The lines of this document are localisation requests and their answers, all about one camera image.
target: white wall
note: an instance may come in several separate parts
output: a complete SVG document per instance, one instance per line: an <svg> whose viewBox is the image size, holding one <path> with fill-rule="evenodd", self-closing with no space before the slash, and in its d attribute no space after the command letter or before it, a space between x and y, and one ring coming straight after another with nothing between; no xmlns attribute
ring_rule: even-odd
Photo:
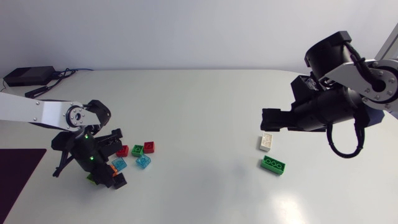
<svg viewBox="0 0 398 224"><path fill-rule="evenodd" d="M0 0L0 77L16 67L274 68L307 72L338 30L373 58L397 0Z"/></svg>

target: black cable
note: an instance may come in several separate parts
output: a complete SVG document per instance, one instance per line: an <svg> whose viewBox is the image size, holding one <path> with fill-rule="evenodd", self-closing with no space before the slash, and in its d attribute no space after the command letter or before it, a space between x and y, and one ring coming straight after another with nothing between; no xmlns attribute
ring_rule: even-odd
<svg viewBox="0 0 398 224"><path fill-rule="evenodd" d="M41 95L43 95L44 93L50 91L52 88L54 88L56 85L58 85L63 79L70 77L71 75L73 75L74 73L76 73L77 70L70 70L69 68L65 69L65 71L63 71L62 76L52 85L52 86L48 86L47 89L37 95L31 96L32 99L35 99Z"/></svg>
<svg viewBox="0 0 398 224"><path fill-rule="evenodd" d="M372 85L372 88L375 91L383 91L385 86L378 80L376 77L372 75L372 71L365 63L365 58L361 57L359 53L354 49L354 47L349 43L345 42L344 45L347 47L348 51L351 53L350 57L354 62L356 69L359 74Z"/></svg>
<svg viewBox="0 0 398 224"><path fill-rule="evenodd" d="M358 146L356 146L356 149L353 153L351 154L345 154L340 152L339 150L337 150L337 148L335 147L335 144L333 143L332 137L331 137L331 133L333 130L333 124L328 124L327 129L326 129L326 135L328 137L328 142L329 145L331 147L331 150L336 153L338 156L345 158L345 159L350 159L353 157L356 157L362 150L363 148L363 144L365 142L365 128L360 128L355 126L355 133L356 133L356 138L358 140Z"/></svg>
<svg viewBox="0 0 398 224"><path fill-rule="evenodd" d="M2 88L2 89L0 90L0 92L2 92L3 90L6 89L6 86L4 85L4 80L2 80L2 86L3 86L4 88Z"/></svg>

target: green lego brick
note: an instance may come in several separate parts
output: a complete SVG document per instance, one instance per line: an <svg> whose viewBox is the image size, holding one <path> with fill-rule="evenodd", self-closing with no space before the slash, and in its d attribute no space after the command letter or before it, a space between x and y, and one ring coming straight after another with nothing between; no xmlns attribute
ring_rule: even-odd
<svg viewBox="0 0 398 224"><path fill-rule="evenodd" d="M144 146L135 145L132 148L131 154L135 157L140 157L144 153Z"/></svg>
<svg viewBox="0 0 398 224"><path fill-rule="evenodd" d="M285 164L283 162L279 162L278 160L268 156L264 156L261 166L279 175L283 174L285 171Z"/></svg>
<svg viewBox="0 0 398 224"><path fill-rule="evenodd" d="M91 183L95 184L95 181L93 179L93 174L88 174L88 176L86 177L88 181L90 181Z"/></svg>

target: cable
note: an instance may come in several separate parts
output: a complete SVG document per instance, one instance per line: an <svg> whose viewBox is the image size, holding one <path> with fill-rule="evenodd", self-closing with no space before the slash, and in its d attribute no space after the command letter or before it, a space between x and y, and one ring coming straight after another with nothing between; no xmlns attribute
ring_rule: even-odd
<svg viewBox="0 0 398 224"><path fill-rule="evenodd" d="M63 79L69 78L70 76L72 76L73 74L75 74L79 70L94 71L94 70L89 69L89 68L73 68L73 69L66 68L64 71L53 72L52 75L56 77L56 78L53 77L53 79L57 80L54 83L54 85L52 85L52 86L43 86L43 87L40 87L40 88L38 88L36 90L29 91L29 92L25 93L25 97L32 98L32 99L37 98L37 97L43 95L44 93L50 91L52 88L54 88L56 85L58 85Z"/></svg>
<svg viewBox="0 0 398 224"><path fill-rule="evenodd" d="M52 88L54 88L56 85L58 85L64 78L68 78L69 76L71 76L71 75L73 75L74 73L76 73L75 70L72 70L71 74L69 74L69 75L66 76L66 73L67 73L67 72L69 72L69 71L64 72L63 75L62 75L62 77L61 77L60 79L58 79L57 82L54 83L54 85L48 86L47 89L46 89L45 91L43 91L43 92L41 92L41 93L39 93L39 94L37 94L37 95L34 95L32 99L35 99L35 98L37 98L37 97L43 95L44 93L50 91Z"/></svg>
<svg viewBox="0 0 398 224"><path fill-rule="evenodd" d="M3 90L6 89L6 86L4 85L4 80L2 80L2 86L3 86L4 88L2 88L2 89L0 90L0 92L2 92Z"/></svg>
<svg viewBox="0 0 398 224"><path fill-rule="evenodd" d="M333 143L333 140L331 138L332 130L333 130L333 124L328 124L327 129L326 129L326 135L328 137L328 142L331 147L331 150L334 153L336 153L337 156L340 156L345 159L350 159L350 158L356 157L361 152L361 150L363 148L363 144L365 142L365 128L357 127L357 125L355 126L355 133L356 133L356 138L358 140L358 146L356 146L355 151L351 154L345 154L345 153L342 153L339 150L337 150L337 148L335 147L335 144Z"/></svg>
<svg viewBox="0 0 398 224"><path fill-rule="evenodd" d="M354 62L354 65L358 70L359 74L362 76L362 78L364 78L368 83L372 85L373 90L383 91L386 88L385 83L381 80L378 80L372 75L372 71L365 63L365 58L364 57L361 58L359 53L354 49L354 47L349 42L345 42L344 45L351 53L350 57Z"/></svg>

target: dark mat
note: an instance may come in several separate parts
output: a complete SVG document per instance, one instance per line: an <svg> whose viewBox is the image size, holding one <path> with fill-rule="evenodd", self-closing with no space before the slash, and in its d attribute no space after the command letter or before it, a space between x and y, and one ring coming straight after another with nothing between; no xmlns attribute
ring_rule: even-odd
<svg viewBox="0 0 398 224"><path fill-rule="evenodd" d="M0 223L4 223L45 152L45 149L0 149Z"/></svg>

